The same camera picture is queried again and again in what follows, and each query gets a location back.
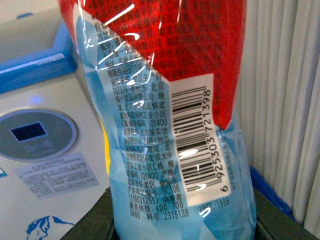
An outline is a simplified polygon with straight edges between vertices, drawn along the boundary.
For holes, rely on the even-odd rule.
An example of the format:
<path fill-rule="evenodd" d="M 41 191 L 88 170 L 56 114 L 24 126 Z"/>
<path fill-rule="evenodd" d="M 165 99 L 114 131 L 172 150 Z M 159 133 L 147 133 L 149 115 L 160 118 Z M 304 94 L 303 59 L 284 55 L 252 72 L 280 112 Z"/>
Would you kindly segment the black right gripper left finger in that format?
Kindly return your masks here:
<path fill-rule="evenodd" d="M 107 188 L 91 210 L 63 237 L 63 240 L 114 240 L 115 224 L 111 189 Z"/>

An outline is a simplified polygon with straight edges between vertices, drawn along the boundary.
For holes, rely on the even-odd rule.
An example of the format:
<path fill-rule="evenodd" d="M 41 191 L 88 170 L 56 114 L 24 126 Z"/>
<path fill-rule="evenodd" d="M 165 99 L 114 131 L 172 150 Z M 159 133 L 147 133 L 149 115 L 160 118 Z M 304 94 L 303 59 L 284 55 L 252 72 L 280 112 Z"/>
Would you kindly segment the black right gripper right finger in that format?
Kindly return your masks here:
<path fill-rule="evenodd" d="M 281 212 L 259 191 L 254 190 L 257 224 L 255 240 L 316 240 L 302 225 Z"/>

